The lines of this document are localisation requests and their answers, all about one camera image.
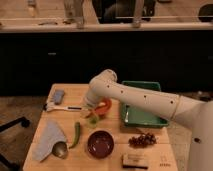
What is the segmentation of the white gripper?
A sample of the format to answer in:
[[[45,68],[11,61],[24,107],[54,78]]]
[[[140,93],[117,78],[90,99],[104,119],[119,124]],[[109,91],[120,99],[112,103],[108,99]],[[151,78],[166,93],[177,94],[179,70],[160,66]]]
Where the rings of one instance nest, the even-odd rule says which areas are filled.
[[[101,96],[98,96],[91,90],[88,90],[83,98],[83,105],[87,108],[96,108],[101,100]]]

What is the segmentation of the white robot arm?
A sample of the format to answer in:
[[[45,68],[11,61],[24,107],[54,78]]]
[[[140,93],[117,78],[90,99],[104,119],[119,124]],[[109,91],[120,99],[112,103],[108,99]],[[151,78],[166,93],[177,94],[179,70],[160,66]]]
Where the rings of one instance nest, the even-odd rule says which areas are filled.
[[[213,100],[125,86],[117,82],[111,69],[90,80],[83,106],[95,109],[103,98],[119,100],[188,128],[192,136],[187,171],[213,171]]]

